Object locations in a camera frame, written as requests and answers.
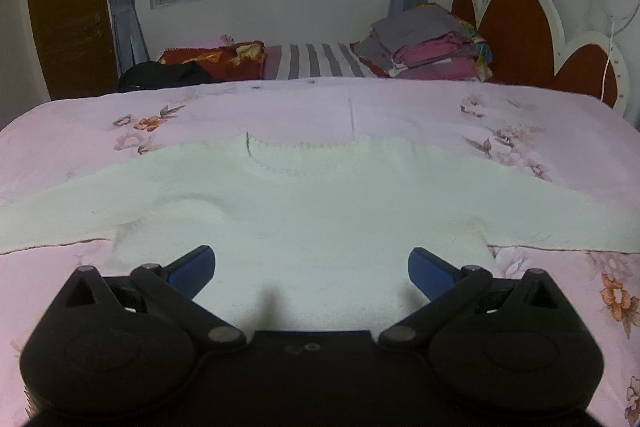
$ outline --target striped mattress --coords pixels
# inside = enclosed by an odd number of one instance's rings
[[[348,44],[289,44],[266,48],[263,79],[289,80],[313,76],[377,78]]]

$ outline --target pink blanket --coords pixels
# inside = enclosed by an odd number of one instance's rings
[[[243,82],[47,103],[0,132],[0,204],[158,148],[245,131],[283,142],[405,137],[640,206],[640,136],[594,98],[370,78]],[[0,257],[0,425],[18,426],[28,417],[18,356],[38,318],[75,266],[100,267],[110,248],[94,241]],[[504,277],[530,267],[554,277],[605,355],[591,413],[608,427],[633,426],[640,417],[640,255],[491,251],[493,268]]]

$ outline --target black cloth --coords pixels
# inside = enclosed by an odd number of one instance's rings
[[[118,83],[119,92],[163,87],[196,86],[197,84],[217,84],[197,62],[186,64],[160,64],[160,62],[140,62],[125,71]]]

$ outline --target stack of blankets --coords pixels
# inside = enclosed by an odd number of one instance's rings
[[[442,6],[425,4],[371,27],[369,37],[352,50],[381,76],[480,81],[492,76],[486,41]]]

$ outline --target sweater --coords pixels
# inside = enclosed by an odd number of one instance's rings
[[[638,214],[484,158],[407,140],[180,144],[0,208],[0,253],[113,241],[109,270],[210,245],[196,298],[255,328],[374,331],[424,298],[406,272],[424,247],[492,269],[487,245],[640,251]]]

